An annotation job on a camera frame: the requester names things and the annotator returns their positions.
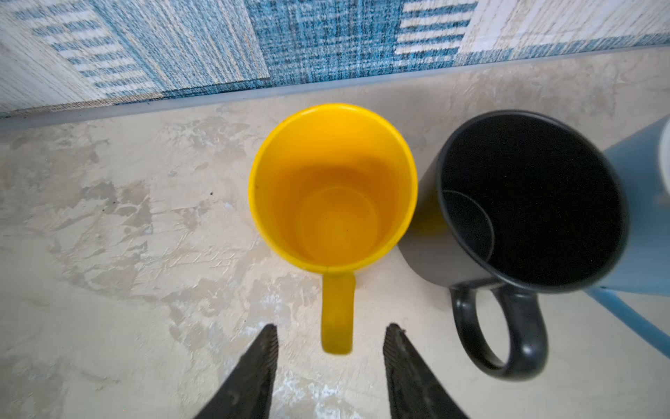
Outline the yellow mug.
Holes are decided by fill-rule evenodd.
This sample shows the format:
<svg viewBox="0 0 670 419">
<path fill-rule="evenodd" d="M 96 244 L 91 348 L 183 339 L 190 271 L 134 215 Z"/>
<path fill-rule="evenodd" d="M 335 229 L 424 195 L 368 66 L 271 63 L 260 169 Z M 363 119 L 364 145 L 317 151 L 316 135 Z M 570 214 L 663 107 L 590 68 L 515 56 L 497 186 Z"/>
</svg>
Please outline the yellow mug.
<svg viewBox="0 0 670 419">
<path fill-rule="evenodd" d="M 270 248 L 322 278 L 322 349 L 349 354 L 355 275 L 400 242 L 415 214 L 418 175 L 407 142 L 361 106 L 307 108 L 263 141 L 248 197 Z"/>
</svg>

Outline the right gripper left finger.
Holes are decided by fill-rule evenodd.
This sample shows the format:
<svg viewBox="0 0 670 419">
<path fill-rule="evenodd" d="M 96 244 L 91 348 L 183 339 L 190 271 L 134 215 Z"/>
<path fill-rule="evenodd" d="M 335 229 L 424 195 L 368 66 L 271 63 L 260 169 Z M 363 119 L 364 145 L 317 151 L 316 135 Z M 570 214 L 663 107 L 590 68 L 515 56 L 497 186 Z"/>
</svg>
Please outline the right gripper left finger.
<svg viewBox="0 0 670 419">
<path fill-rule="evenodd" d="M 277 327 L 267 324 L 195 418 L 268 418 L 278 350 Z"/>
</svg>

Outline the black mug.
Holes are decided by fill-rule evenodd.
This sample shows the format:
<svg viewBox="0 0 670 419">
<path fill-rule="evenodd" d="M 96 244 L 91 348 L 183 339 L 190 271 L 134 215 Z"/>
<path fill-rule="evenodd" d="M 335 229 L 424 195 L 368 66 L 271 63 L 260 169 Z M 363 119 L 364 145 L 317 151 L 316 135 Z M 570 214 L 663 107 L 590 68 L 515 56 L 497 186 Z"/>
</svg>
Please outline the black mug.
<svg viewBox="0 0 670 419">
<path fill-rule="evenodd" d="M 601 281 L 628 231 L 619 178 L 588 139 L 540 113 L 502 110 L 448 138 L 399 249 L 422 279 L 448 289 L 469 359 L 520 382 L 548 359 L 538 296 Z"/>
</svg>

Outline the light blue mug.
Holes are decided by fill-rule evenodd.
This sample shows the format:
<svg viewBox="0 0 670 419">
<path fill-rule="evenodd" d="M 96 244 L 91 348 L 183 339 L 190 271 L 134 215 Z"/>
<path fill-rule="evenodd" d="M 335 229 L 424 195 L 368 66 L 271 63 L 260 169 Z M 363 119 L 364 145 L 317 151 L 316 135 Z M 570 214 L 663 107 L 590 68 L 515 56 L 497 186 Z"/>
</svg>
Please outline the light blue mug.
<svg viewBox="0 0 670 419">
<path fill-rule="evenodd" d="M 669 356 L 669 335 L 618 297 L 618 292 L 669 296 L 669 118 L 605 151 L 623 187 L 630 230 L 616 267 L 586 289 L 642 340 Z"/>
</svg>

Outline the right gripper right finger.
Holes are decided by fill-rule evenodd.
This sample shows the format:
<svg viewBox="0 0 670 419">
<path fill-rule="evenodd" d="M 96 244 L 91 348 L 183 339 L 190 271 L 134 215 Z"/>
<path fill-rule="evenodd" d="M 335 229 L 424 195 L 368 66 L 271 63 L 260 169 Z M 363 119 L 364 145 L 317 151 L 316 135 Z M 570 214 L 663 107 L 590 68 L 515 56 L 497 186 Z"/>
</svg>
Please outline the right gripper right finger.
<svg viewBox="0 0 670 419">
<path fill-rule="evenodd" d="M 392 419 L 467 417 L 395 323 L 387 327 L 383 355 Z"/>
</svg>

